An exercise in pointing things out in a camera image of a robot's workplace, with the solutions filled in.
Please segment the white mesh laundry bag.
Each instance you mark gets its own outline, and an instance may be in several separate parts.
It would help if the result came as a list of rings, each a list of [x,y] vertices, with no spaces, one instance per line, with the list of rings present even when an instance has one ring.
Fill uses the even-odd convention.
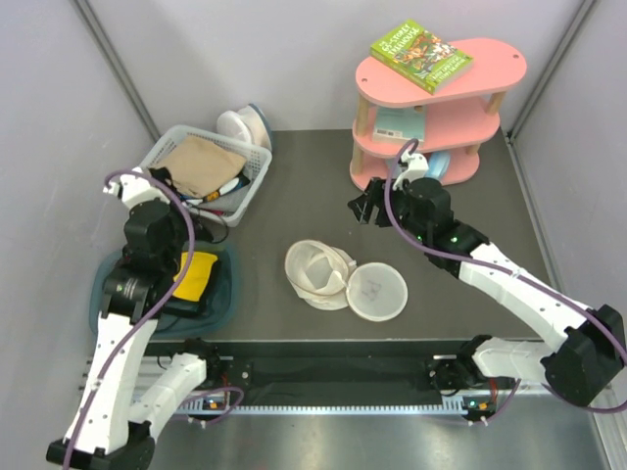
[[[396,318],[409,300],[406,280],[383,262],[359,264],[345,251],[301,240],[287,251],[285,275],[297,296],[319,310],[349,308],[371,322]]]

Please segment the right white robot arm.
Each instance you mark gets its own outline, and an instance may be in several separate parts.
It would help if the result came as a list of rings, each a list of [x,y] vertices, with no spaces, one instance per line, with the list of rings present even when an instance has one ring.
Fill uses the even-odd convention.
[[[429,261],[515,315],[536,342],[479,335],[454,367],[471,388],[490,378],[537,382],[572,405],[593,401],[626,365],[622,315],[567,298],[504,255],[474,227],[458,220],[451,196],[432,178],[407,182],[373,178],[348,204],[356,220],[394,227]]]

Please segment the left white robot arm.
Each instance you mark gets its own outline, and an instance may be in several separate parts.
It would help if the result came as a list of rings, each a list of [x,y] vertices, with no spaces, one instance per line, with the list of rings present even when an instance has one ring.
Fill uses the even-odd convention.
[[[197,387],[221,379],[217,352],[188,339],[170,366],[133,398],[161,311],[191,263],[195,230],[181,203],[153,199],[129,211],[121,262],[105,278],[98,335],[79,408],[48,462],[63,469],[146,469],[158,437]]]

